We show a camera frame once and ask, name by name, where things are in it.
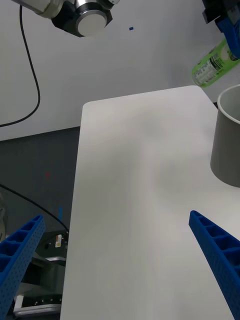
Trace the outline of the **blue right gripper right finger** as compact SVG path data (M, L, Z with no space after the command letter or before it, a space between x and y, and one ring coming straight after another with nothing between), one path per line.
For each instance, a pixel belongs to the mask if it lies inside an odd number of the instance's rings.
M195 210L190 212L188 225L233 318L240 319L240 241Z

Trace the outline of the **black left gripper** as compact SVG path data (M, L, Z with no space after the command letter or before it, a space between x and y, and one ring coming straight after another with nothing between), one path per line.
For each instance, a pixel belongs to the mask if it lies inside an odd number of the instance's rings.
M214 21L223 33L231 53L240 57L240 7L233 0L203 0L203 17L208 24Z

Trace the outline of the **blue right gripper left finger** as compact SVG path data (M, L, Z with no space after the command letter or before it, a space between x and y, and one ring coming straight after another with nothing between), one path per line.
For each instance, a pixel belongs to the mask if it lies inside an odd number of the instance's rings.
M38 215L0 243L1 320L7 316L45 229L44 217Z

